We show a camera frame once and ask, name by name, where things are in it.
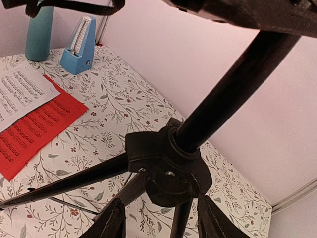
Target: red folder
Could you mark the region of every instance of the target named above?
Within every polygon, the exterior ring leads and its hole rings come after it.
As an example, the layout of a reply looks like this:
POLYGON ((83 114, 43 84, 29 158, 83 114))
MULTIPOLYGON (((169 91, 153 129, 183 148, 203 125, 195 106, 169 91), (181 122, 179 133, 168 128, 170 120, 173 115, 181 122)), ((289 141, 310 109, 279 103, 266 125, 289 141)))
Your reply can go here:
POLYGON ((0 173, 12 180, 48 142, 75 122, 88 108, 62 90, 56 98, 30 112, 0 133, 0 173))

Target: table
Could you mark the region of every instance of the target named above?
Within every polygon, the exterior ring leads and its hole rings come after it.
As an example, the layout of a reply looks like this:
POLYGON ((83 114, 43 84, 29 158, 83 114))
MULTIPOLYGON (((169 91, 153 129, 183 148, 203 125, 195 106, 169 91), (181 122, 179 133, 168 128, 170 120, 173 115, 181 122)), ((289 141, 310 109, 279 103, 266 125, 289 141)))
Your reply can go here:
MULTIPOLYGON (((0 175, 0 200, 41 187, 124 152, 125 134, 158 131, 170 117, 182 115, 123 59, 107 47, 95 48, 91 70, 66 72, 52 50, 44 62, 29 62, 83 102, 89 111, 47 144, 8 182, 0 175)), ((23 54, 0 58, 0 72, 25 61, 23 54)), ((271 205, 209 142, 201 147, 213 179, 208 195, 225 215, 252 238, 266 238, 271 205)), ((58 196, 99 211, 122 188, 128 173, 58 196)), ((194 200, 186 238, 197 238, 197 200, 194 200)), ((144 194, 126 208, 128 238, 169 237, 173 210, 150 202, 144 194)), ((76 238, 92 224, 93 215, 50 200, 22 205, 0 213, 0 238, 76 238)))

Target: pink wall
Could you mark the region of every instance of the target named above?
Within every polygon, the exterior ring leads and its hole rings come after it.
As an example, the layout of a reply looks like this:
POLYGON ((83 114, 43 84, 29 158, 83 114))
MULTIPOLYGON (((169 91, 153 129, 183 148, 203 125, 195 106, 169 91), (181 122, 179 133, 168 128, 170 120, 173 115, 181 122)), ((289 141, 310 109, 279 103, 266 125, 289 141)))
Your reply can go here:
MULTIPOLYGON (((104 0, 90 1, 105 4, 104 0)), ((54 11, 51 48, 63 48, 67 45, 74 27, 84 13, 56 8, 54 11)), ((96 17, 97 24, 101 19, 96 17)), ((29 26, 25 7, 5 10, 0 3, 0 57, 23 53, 29 26)))
POLYGON ((269 238, 316 238, 317 191, 274 215, 269 238))
MULTIPOLYGON (((213 23, 159 0, 127 0, 104 43, 185 116, 257 31, 213 23)), ((271 202, 316 176, 317 40, 303 38, 211 142, 271 202)))

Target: sheet music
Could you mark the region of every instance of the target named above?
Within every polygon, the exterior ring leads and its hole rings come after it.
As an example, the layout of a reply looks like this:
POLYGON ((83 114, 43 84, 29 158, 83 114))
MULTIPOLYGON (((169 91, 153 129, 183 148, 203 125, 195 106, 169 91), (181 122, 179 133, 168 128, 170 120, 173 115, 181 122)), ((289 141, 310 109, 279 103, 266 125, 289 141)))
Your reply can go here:
POLYGON ((27 62, 0 76, 0 132, 60 93, 27 62))

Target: water bottle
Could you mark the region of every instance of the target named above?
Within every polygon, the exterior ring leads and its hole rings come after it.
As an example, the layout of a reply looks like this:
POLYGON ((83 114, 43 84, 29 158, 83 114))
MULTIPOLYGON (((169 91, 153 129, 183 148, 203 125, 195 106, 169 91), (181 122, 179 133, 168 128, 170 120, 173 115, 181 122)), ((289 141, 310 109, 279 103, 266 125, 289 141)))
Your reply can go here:
POLYGON ((50 54, 54 7, 45 6, 30 19, 25 56, 30 61, 44 61, 50 54))

